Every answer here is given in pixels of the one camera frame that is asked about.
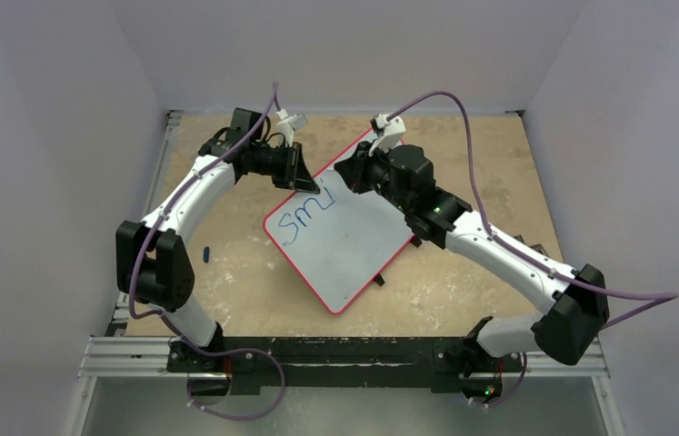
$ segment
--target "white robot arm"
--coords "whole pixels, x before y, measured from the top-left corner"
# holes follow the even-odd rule
[[[207,347],[214,337],[220,336],[221,329],[192,295],[195,275],[185,244],[197,225],[218,199],[248,173],[269,175],[278,188],[320,193],[305,166],[301,144],[294,142],[294,131],[306,124],[305,116],[288,115],[285,111],[278,114],[281,121],[275,130],[284,138],[280,145],[268,144],[272,136],[264,138],[259,127],[235,154],[203,173],[203,168],[247,134],[262,116],[245,109],[235,109],[230,126],[200,148],[179,187],[140,223],[125,221],[117,229],[117,286],[120,291],[128,292],[138,248],[150,229],[159,223],[151,242],[155,258],[144,258],[136,278],[136,300],[163,314],[179,332],[200,347]],[[195,182],[182,190],[181,186],[193,177]],[[166,214],[165,208],[170,202],[174,205]]]
[[[355,193],[375,191],[400,210],[415,236],[460,254],[513,286],[538,314],[509,320],[487,318],[471,332],[470,340],[485,358],[511,352],[543,351],[557,361],[574,365],[609,317],[604,295],[588,292],[561,280],[576,279],[604,286],[593,266],[580,271],[527,247],[496,226],[486,229],[470,204],[435,184],[433,163],[423,149],[398,145],[405,132],[403,120],[388,115],[372,119],[377,133],[373,143],[360,143],[354,154],[335,163],[335,170]],[[530,266],[494,238],[499,237],[521,254],[548,266],[548,274]]]
[[[177,188],[168,197],[173,202],[170,213],[164,212],[166,201],[141,222],[125,221],[117,229],[118,288],[128,292],[131,281],[136,280],[135,299],[159,311],[186,339],[207,352],[221,352],[225,347],[221,326],[192,295],[195,276],[185,243],[197,225],[247,173],[269,175],[276,187],[319,192],[305,167],[301,145],[293,141],[294,130],[306,122],[304,116],[285,111],[278,114],[281,121],[275,134],[284,137],[279,146],[267,144],[268,138],[257,130],[237,153],[202,173],[201,169],[248,134],[261,116],[236,109],[230,127],[225,129],[225,138],[215,136],[204,144],[185,178],[198,180],[185,191]],[[350,158],[335,163],[347,187],[355,193],[375,191],[382,195],[402,212],[415,236],[479,263],[513,286],[539,311],[507,320],[481,320],[460,340],[456,359],[466,362],[461,375],[485,372],[513,352],[543,351],[561,363],[577,364],[609,316],[606,297],[579,289],[552,273],[540,274],[494,238],[500,236],[524,255],[565,277],[604,286],[602,274],[590,265],[577,271],[549,259],[493,226],[487,231],[482,217],[470,204],[435,185],[433,164],[424,157],[422,148],[394,146],[405,127],[400,117],[387,118],[379,115],[372,120],[377,134],[372,143],[360,143]],[[148,251],[155,256],[144,258],[137,277],[133,277],[136,255],[151,231],[155,235]],[[475,389],[468,387],[463,392],[473,398],[484,396],[484,389],[485,384],[477,383]]]

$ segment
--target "red whiteboard border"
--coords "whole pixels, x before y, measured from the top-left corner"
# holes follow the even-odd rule
[[[329,166],[331,166],[331,164],[333,164],[333,163],[336,161],[336,159],[339,159],[339,156],[341,156],[342,154],[346,153],[347,150],[349,150],[350,148],[353,147],[353,145],[358,144],[358,142],[359,142],[361,139],[363,139],[363,137],[366,136],[369,132],[371,132],[371,127],[369,127],[365,132],[363,132],[360,136],[358,136],[358,137],[357,137],[354,141],[352,141],[349,145],[347,145],[347,147],[345,147],[344,150],[342,150],[341,152],[339,152],[339,154],[337,154],[337,155],[334,157],[334,159],[328,161],[328,163],[327,163],[326,165],[324,165],[323,168],[319,169],[319,170],[317,171],[317,173],[313,174],[313,178],[317,178],[321,173],[323,173],[323,171],[325,171],[326,168],[328,168]],[[294,263],[294,261],[288,256],[288,254],[285,253],[285,250],[284,250],[283,247],[280,245],[280,243],[278,243],[278,241],[272,236],[272,234],[269,233],[269,231],[268,231],[267,228],[266,228],[266,221],[269,219],[269,217],[272,216],[272,215],[275,213],[275,211],[277,211],[278,209],[280,209],[280,208],[281,208],[288,200],[291,200],[291,198],[292,198],[294,195],[296,195],[296,193],[291,193],[290,195],[288,195],[287,197],[285,197],[285,200],[283,200],[282,202],[280,202],[280,204],[278,204],[278,205],[277,205],[270,213],[268,213],[268,214],[265,216],[265,218],[262,220],[262,229],[264,229],[264,231],[265,231],[265,233],[267,234],[267,236],[269,237],[270,241],[272,241],[272,242],[275,244],[275,247],[277,247],[277,249],[280,250],[280,253],[283,254],[283,256],[284,256],[285,259],[288,261],[288,263],[291,263],[291,266],[294,267],[294,269],[296,270],[296,272],[299,274],[299,277],[301,277],[302,280],[304,280],[305,283],[307,283],[307,286],[310,287],[310,289],[311,289],[312,292],[315,294],[315,296],[318,298],[318,300],[320,300],[320,302],[323,304],[323,306],[325,306],[326,310],[329,311],[329,312],[330,312],[331,314],[333,314],[333,315],[340,315],[340,314],[342,314],[344,311],[346,311],[348,307],[350,307],[350,304],[351,304],[352,302],[354,302],[355,299],[358,298],[358,296],[359,296],[361,293],[363,293],[363,291],[365,290],[365,288],[368,287],[369,283],[371,283],[371,282],[374,281],[374,277],[376,277],[379,273],[381,273],[382,270],[383,270],[384,268],[387,268],[387,265],[389,265],[390,262],[392,262],[393,259],[396,258],[396,257],[398,256],[398,254],[400,254],[400,253],[404,250],[404,248],[406,248],[406,245],[408,245],[408,244],[411,242],[411,240],[412,240],[412,238],[414,237],[414,235],[412,234],[412,238],[407,239],[406,242],[405,242],[403,245],[401,245],[401,248],[399,248],[398,251],[396,251],[395,254],[393,254],[393,257],[391,257],[389,261],[387,261],[384,265],[382,265],[382,268],[380,268],[379,271],[377,271],[373,276],[371,276],[371,279],[369,279],[369,281],[366,282],[366,284],[363,285],[363,287],[361,287],[361,289],[359,289],[358,292],[355,293],[355,296],[354,296],[353,298],[351,298],[351,299],[347,302],[347,304],[344,305],[344,307],[343,307],[341,310],[339,310],[338,312],[334,312],[334,311],[332,311],[332,310],[328,307],[328,304],[325,303],[325,301],[324,301],[323,298],[320,296],[320,294],[317,293],[317,291],[315,290],[315,288],[313,287],[313,285],[306,279],[305,275],[302,274],[302,272],[299,271],[299,268],[296,267],[296,264]]]

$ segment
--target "worn tabletop surface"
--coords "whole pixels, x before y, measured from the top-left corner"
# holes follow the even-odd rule
[[[296,133],[317,171],[365,131],[368,116],[315,116]],[[408,144],[424,148],[435,179],[475,205],[467,175],[461,118],[406,116]],[[471,117],[476,178],[489,219],[560,259],[558,242],[516,116]],[[185,115],[173,141],[163,200],[186,175],[196,151],[229,116]],[[533,306],[477,264],[432,244],[409,245],[341,315],[332,315],[262,230],[262,220],[289,194],[268,177],[248,175],[205,217],[189,243],[194,293],[231,336],[459,336],[481,318],[531,312]],[[203,262],[209,246],[211,259]],[[130,321],[128,335],[167,336],[151,317]]]

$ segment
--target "cable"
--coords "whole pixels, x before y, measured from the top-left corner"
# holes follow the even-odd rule
[[[635,294],[635,293],[628,293],[628,292],[620,292],[620,291],[613,291],[611,289],[607,288],[601,288],[599,286],[593,286],[590,283],[586,282],[581,282],[577,279],[567,277],[555,270],[551,270],[548,268],[544,263],[538,262],[536,259],[533,257],[527,255],[526,253],[522,252],[521,250],[518,250],[517,248],[513,247],[510,243],[505,241],[503,238],[498,236],[496,233],[492,231],[492,226],[489,223],[489,218],[486,216],[486,210],[484,208],[484,202],[481,201],[481,196],[478,194],[478,185],[475,182],[475,173],[474,173],[474,163],[473,163],[473,140],[470,135],[470,122],[467,120],[467,112],[464,109],[464,106],[462,102],[457,98],[456,95],[446,92],[446,91],[433,91],[431,93],[427,93],[425,95],[422,95],[416,99],[414,99],[412,102],[405,104],[403,107],[395,111],[394,113],[390,114],[387,116],[387,120],[392,120],[396,116],[402,114],[403,112],[409,110],[412,106],[415,104],[421,103],[423,100],[426,100],[432,96],[435,95],[444,95],[446,97],[451,98],[459,107],[460,113],[462,114],[463,122],[464,122],[464,129],[465,129],[465,135],[467,138],[467,167],[468,167],[468,173],[470,175],[470,188],[473,191],[473,196],[475,197],[475,202],[478,206],[478,212],[481,215],[481,222],[484,224],[484,228],[486,231],[492,235],[492,239],[497,241],[500,245],[502,245],[507,251],[510,253],[515,254],[516,256],[520,257],[527,263],[533,265],[540,271],[546,273],[547,275],[564,281],[568,282],[570,284],[573,284],[577,287],[586,289],[591,292],[596,292],[596,293],[601,293],[602,295],[607,295],[610,297],[614,298],[620,298],[623,300],[633,300],[633,301],[640,301],[640,302],[649,302],[643,306],[639,306],[629,312],[626,312],[617,318],[611,320],[610,322],[607,322],[603,329],[612,327],[613,325],[623,322],[627,320],[628,318],[631,318],[641,312],[644,312],[648,309],[651,309],[659,304],[663,304],[664,302],[670,302],[671,300],[674,300],[679,297],[679,294],[676,292],[663,292],[663,293],[648,293],[648,294]]]
[[[267,130],[265,134],[262,135],[262,139],[265,139],[267,136],[269,136],[269,131],[272,130],[272,120],[269,119],[269,115],[266,117],[265,123],[267,124]]]
[[[526,364],[527,363],[528,363],[528,360],[526,358],[526,353],[522,352],[521,353],[521,372],[519,372],[519,374],[518,374],[518,379],[515,380],[515,383],[513,383],[513,386],[510,388],[510,390],[508,392],[504,393],[503,396],[499,398],[499,400],[486,403],[485,404],[486,407],[499,406],[500,404],[506,402],[511,397],[511,395],[513,395],[518,390],[518,387],[521,386],[521,382],[524,381],[524,375],[526,374]]]
[[[271,134],[271,135],[266,139],[265,142],[269,144],[269,140],[271,140],[272,138],[274,138],[274,137],[276,137],[276,136],[282,136],[282,137],[283,137],[283,143],[285,142],[285,135],[284,135],[284,134],[281,134],[280,132],[275,132],[274,134]]]
[[[252,420],[257,420],[263,416],[265,416],[267,413],[270,411],[273,411],[279,404],[280,401],[283,399],[283,396],[285,395],[285,372],[283,371],[283,366],[280,364],[280,362],[277,361],[275,357],[273,357],[271,354],[268,352],[265,352],[264,350],[259,350],[258,348],[235,348],[234,350],[228,350],[226,352],[207,352],[203,349],[201,349],[196,343],[192,342],[184,336],[182,333],[178,331],[178,329],[175,328],[175,326],[170,322],[165,317],[162,317],[163,322],[167,326],[168,329],[170,329],[172,332],[177,333],[177,336],[181,339],[182,342],[184,342],[186,345],[189,346],[192,350],[195,352],[202,354],[207,357],[225,357],[225,356],[230,356],[232,354],[239,354],[241,352],[250,352],[250,353],[255,353],[255,354],[261,354],[267,359],[269,359],[277,371],[280,374],[280,389],[277,392],[277,397],[275,397],[275,400],[272,401],[272,404],[269,405],[266,409],[263,411],[259,411],[257,413],[254,413],[252,415],[231,415],[229,413],[224,413],[222,411],[215,411],[213,409],[208,409],[202,404],[199,404],[197,401],[195,401],[194,398],[192,398],[192,392],[189,389],[188,383],[186,386],[186,394],[189,398],[189,403],[188,405],[196,407],[199,411],[204,411],[205,413],[210,413],[214,416],[218,416],[219,418],[224,418],[226,420],[231,420],[231,421],[252,421]]]
[[[218,130],[218,132],[216,132],[216,133],[214,134],[214,139],[219,139],[219,138],[221,137],[221,135],[224,134],[224,132],[226,132],[227,130],[229,130],[229,127],[222,127],[222,128],[220,128],[220,129]]]
[[[215,160],[213,160],[211,163],[208,165],[204,166],[202,169],[200,169],[199,172],[195,173],[192,175],[192,177],[189,177],[186,179],[186,182],[182,184],[176,191],[175,194],[171,197],[171,199],[168,201],[168,203],[165,205],[165,208],[163,208],[162,213],[160,213],[157,216],[157,219],[155,220],[155,223],[152,225],[152,228],[149,229],[149,233],[146,234],[146,238],[144,239],[144,243],[141,244],[141,248],[138,250],[138,255],[135,257],[135,263],[133,265],[133,273],[131,275],[130,283],[128,285],[128,311],[130,312],[130,316],[135,319],[135,320],[140,320],[142,318],[145,318],[149,315],[160,315],[160,318],[163,320],[165,325],[168,327],[168,329],[173,332],[176,336],[181,338],[181,340],[186,343],[192,350],[195,352],[199,352],[200,354],[203,354],[204,356],[208,357],[222,357],[222,356],[229,356],[232,354],[238,354],[240,352],[251,352],[251,353],[256,353],[256,354],[262,354],[265,357],[267,357],[269,360],[273,362],[275,365],[275,368],[277,368],[278,372],[280,372],[280,392],[277,394],[277,398],[275,398],[275,401],[273,401],[272,405],[270,405],[268,408],[264,409],[263,411],[260,411],[258,413],[254,413],[253,415],[248,415],[248,416],[238,416],[238,415],[230,415],[227,413],[223,413],[220,411],[212,411],[210,409],[207,409],[205,406],[198,407],[196,401],[191,399],[190,397],[190,404],[194,405],[201,411],[205,411],[208,413],[211,413],[215,416],[219,416],[221,418],[226,418],[228,420],[233,420],[233,421],[250,421],[250,420],[255,420],[257,418],[261,418],[262,416],[266,415],[270,411],[273,411],[278,404],[280,404],[280,401],[283,399],[283,396],[285,395],[285,373],[283,372],[283,367],[280,366],[280,363],[275,359],[275,357],[269,355],[267,352],[264,352],[262,350],[258,350],[256,348],[238,348],[234,350],[228,350],[225,352],[206,352],[202,350],[196,343],[193,343],[190,341],[186,336],[184,336],[181,332],[179,332],[178,329],[175,328],[175,326],[165,318],[165,313],[162,311],[158,310],[151,310],[148,312],[144,313],[136,313],[135,312],[135,285],[138,280],[138,274],[141,272],[141,263],[144,261],[144,257],[146,256],[146,249],[149,246],[149,243],[152,241],[152,238],[155,236],[155,233],[157,232],[157,229],[160,228],[160,225],[162,225],[163,221],[165,220],[165,217],[168,216],[171,210],[173,210],[173,207],[175,206],[176,203],[178,203],[179,199],[181,199],[181,196],[184,195],[184,193],[197,181],[199,180],[198,174],[200,177],[211,171],[215,166],[217,166],[219,163],[223,162],[227,157],[229,157],[231,154],[235,153],[238,148],[240,148],[245,142],[247,142],[251,136],[254,134],[254,132],[261,127],[262,123],[265,121],[266,115],[269,114],[269,111],[272,109],[273,104],[275,103],[275,99],[277,98],[277,82],[272,83],[272,96],[269,99],[269,103],[267,104],[265,111],[262,113],[262,116],[259,117],[259,119],[256,121],[256,123],[251,126],[251,129],[248,130],[248,133],[243,135],[242,138],[240,138],[239,141],[232,147],[230,147],[226,152],[222,153],[221,156],[217,157]]]

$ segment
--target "metal frame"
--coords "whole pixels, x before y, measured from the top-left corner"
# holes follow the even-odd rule
[[[184,111],[170,111],[167,115],[165,135],[147,194],[144,214],[151,211],[159,202],[158,193],[170,164],[175,130],[184,114]],[[107,332],[114,337],[93,337],[88,341],[78,373],[71,410],[62,433],[64,435],[80,436],[82,434],[99,378],[167,377],[221,380],[226,377],[221,372],[192,374],[167,372],[165,366],[169,354],[168,341],[172,338],[125,337],[117,334],[118,328],[124,328],[127,325],[129,319],[127,305],[127,295],[121,294],[117,299],[110,329]],[[526,377],[590,377],[594,384],[607,434],[625,436],[622,418],[614,400],[604,352],[598,338],[588,347],[576,366],[562,365],[541,352],[529,353],[528,359]]]

